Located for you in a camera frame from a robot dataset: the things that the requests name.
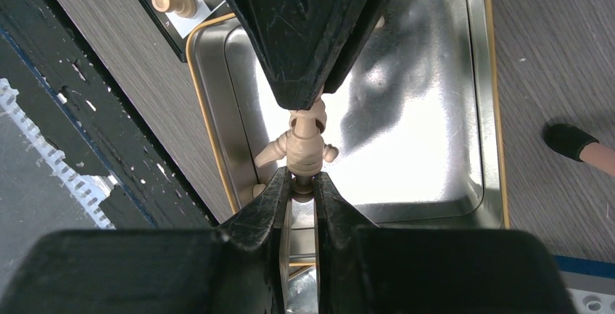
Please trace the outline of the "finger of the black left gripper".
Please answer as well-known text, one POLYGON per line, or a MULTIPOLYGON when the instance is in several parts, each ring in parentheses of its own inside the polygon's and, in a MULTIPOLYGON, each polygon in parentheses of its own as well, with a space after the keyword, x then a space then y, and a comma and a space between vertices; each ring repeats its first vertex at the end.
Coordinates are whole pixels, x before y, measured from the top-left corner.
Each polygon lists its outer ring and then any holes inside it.
POLYGON ((323 85, 325 94, 333 94, 343 84, 359 53, 363 49, 382 12, 390 0, 367 0, 352 32, 323 85))
POLYGON ((315 103, 367 0, 228 0, 277 104, 315 103))

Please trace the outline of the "gold tin box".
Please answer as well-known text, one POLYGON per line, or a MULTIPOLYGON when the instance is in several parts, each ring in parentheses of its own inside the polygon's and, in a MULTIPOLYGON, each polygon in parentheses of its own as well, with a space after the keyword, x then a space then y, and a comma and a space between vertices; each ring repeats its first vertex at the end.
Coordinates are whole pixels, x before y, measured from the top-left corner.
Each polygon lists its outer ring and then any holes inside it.
MULTIPOLYGON (((255 156, 289 128, 236 19, 201 24, 186 57, 231 213, 283 160, 255 156)), ((391 0, 333 94, 323 169, 383 226, 506 228, 491 0, 391 0)))

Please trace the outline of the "light wooden queen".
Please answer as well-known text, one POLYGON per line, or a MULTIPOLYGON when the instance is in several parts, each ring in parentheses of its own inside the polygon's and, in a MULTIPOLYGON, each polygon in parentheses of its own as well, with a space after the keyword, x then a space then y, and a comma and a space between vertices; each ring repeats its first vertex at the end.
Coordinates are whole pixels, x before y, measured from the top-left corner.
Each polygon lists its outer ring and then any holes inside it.
POLYGON ((298 194, 313 191, 312 179, 323 166, 323 131, 326 107, 318 98, 308 110, 291 111, 290 133, 286 142, 286 166, 295 177, 294 190, 298 194))

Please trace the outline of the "light wooden rook piece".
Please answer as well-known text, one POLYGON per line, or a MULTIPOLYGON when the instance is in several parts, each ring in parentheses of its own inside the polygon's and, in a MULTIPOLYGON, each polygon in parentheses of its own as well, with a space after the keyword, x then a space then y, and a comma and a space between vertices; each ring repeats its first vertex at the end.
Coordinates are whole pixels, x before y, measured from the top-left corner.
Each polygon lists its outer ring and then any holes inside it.
POLYGON ((158 12, 175 13, 179 17, 192 18, 197 13, 195 0, 151 0, 158 12))

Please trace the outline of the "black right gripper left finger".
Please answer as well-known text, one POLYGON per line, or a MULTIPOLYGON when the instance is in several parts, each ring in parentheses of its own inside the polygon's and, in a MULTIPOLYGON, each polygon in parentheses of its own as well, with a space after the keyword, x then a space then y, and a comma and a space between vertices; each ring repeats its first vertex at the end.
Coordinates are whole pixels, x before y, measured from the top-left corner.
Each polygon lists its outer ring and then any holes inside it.
POLYGON ((3 313, 284 313, 292 176, 210 229, 66 230, 43 236, 3 313))

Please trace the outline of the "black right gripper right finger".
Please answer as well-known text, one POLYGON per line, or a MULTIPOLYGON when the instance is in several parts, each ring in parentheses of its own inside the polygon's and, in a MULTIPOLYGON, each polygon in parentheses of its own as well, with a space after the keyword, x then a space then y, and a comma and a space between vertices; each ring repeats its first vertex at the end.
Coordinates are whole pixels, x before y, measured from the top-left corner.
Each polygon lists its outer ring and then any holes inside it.
POLYGON ((385 228, 313 180, 320 313, 574 313, 533 235, 485 228, 385 228))

